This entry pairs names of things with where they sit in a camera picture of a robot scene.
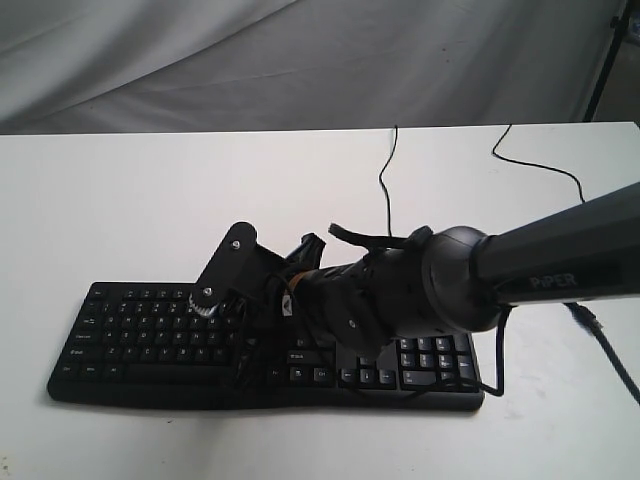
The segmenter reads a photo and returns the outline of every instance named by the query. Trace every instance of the white table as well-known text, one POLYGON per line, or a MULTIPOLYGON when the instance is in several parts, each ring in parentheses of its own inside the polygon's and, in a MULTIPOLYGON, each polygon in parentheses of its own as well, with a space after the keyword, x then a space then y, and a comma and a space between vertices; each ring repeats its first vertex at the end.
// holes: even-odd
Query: white table
MULTIPOLYGON (((490 156, 503 130, 401 129, 386 175, 394 232, 501 233, 576 204, 567 178, 490 156)), ((324 232, 335 221, 384 233, 377 174, 390 142, 389 130, 0 137, 0 480, 637 477, 640 411, 557 305, 514 311, 506 395, 487 396, 474 415, 147 412, 48 399, 92 281, 194 281, 241 219, 276 252, 315 231, 328 240, 325 265, 359 258, 324 232)), ((502 152, 569 169, 587 198, 640 180, 633 124, 517 126, 502 152)), ((640 380, 640 301, 590 307, 640 380)), ((494 334, 475 338, 493 383, 494 334)))

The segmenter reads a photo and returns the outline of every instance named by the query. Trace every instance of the white backdrop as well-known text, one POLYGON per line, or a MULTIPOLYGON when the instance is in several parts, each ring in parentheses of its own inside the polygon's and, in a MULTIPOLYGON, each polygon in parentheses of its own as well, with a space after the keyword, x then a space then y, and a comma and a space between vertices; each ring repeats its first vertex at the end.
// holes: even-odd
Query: white backdrop
POLYGON ((0 131, 578 121, 621 3, 4 0, 0 131))

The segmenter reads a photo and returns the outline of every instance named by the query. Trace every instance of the keyboard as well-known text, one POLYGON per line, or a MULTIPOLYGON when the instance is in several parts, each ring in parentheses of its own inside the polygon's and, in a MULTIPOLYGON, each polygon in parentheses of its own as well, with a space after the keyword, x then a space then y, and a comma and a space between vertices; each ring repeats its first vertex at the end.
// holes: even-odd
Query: keyboard
POLYGON ((484 399, 471 387, 441 385, 480 379, 468 335, 396 340, 375 359, 291 338, 282 355, 253 365, 248 388, 234 388, 239 322, 200 318, 188 306, 190 291, 190 284, 94 283, 47 384, 51 398, 147 409, 467 411, 484 399))

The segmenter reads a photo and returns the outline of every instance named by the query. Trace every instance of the space bar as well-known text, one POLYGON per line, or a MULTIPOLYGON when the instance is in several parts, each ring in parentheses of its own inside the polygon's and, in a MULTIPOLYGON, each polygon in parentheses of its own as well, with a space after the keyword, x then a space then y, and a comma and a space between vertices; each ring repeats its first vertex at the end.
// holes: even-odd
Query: space bar
POLYGON ((135 383, 180 383, 217 385, 226 367, 202 365, 130 365, 125 379, 135 383))

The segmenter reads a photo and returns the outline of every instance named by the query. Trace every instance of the black keyboard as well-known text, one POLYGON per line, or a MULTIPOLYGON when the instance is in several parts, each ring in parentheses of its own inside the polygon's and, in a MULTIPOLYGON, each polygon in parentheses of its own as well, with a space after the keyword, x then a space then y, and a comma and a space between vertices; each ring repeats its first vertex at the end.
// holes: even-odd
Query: black keyboard
POLYGON ((441 383, 480 379, 467 335, 397 340, 377 359, 357 357, 334 343, 320 343, 316 350, 309 339, 292 338, 282 358, 257 365, 255 385, 232 388, 240 325, 235 319, 198 317, 188 306, 190 288, 93 284, 47 384, 51 397, 94 405, 214 410, 475 410, 482 404, 479 390, 441 383))

